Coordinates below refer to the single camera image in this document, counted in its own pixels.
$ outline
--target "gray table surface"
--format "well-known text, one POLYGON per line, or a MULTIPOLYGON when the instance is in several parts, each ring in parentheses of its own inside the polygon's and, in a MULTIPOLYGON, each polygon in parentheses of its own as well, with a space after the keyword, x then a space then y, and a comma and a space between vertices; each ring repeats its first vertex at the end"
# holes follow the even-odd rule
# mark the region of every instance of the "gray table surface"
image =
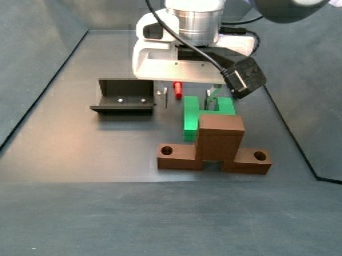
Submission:
POLYGON ((263 90, 236 110, 243 145, 271 152, 267 176, 157 171, 157 144, 181 142, 181 102, 149 117, 88 109, 97 78, 130 76, 133 42, 86 36, 1 151, 0 255, 339 256, 340 186, 313 180, 263 90))
MULTIPOLYGON (((181 101, 168 108, 156 99, 152 116, 98 116, 98 78, 129 78, 132 32, 88 34, 37 107, 1 151, 0 179, 39 182, 197 181, 312 179, 271 101, 259 89, 236 102, 245 135, 241 146, 265 148, 273 166, 267 176, 224 174, 218 165, 202 172, 158 171, 156 148, 181 141, 181 101)), ((170 82, 164 82, 170 89, 170 82)), ((184 94, 202 98, 208 84, 184 84, 184 94)), ((228 96, 226 89, 220 96, 228 96)))

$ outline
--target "brown wooden block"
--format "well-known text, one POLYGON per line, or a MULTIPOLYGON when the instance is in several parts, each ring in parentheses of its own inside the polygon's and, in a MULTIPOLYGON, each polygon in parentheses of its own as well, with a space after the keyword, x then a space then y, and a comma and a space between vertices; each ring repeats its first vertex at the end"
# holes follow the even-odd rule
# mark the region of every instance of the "brown wooden block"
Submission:
POLYGON ((228 173, 264 175, 271 164, 271 158, 267 150, 240 148, 233 162, 225 161, 221 170, 228 173))
POLYGON ((157 169, 201 170, 202 161, 196 158, 194 145, 160 144, 157 169))
POLYGON ((197 153, 202 160, 232 161, 244 134, 240 116, 205 115, 198 119, 196 141, 197 153))

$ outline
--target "white cylinder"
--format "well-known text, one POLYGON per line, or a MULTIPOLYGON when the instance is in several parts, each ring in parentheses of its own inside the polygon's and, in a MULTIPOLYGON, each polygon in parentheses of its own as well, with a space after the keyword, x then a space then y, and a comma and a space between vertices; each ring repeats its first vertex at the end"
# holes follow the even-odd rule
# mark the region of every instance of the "white cylinder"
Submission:
POLYGON ((188 12, 213 12, 224 7, 225 0, 165 0, 165 7, 188 12))

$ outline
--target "red peg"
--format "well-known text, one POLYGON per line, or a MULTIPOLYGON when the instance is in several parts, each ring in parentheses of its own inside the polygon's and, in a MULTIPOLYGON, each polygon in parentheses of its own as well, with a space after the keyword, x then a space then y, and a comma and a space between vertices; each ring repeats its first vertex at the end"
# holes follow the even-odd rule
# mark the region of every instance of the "red peg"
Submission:
POLYGON ((173 82, 174 96, 177 100, 181 100, 181 96, 182 96, 181 86, 182 86, 181 82, 173 82))

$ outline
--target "gray wall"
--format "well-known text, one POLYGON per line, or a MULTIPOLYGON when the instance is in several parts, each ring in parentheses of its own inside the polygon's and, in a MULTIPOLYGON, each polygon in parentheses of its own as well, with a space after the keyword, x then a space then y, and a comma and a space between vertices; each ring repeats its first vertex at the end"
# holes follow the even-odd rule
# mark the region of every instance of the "gray wall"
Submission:
MULTIPOLYGON (((133 30, 138 18, 148 12, 144 0, 58 0, 84 21, 89 29, 133 30)), ((164 0, 150 0, 154 9, 164 0)), ((249 6, 241 0, 226 0, 225 20, 239 20, 249 6)))
POLYGON ((335 180, 342 180, 340 24, 342 9, 325 5, 297 23, 249 25, 261 38, 256 59, 280 114, 317 176, 335 180))
POLYGON ((54 0, 0 1, 0 146, 86 32, 54 0))

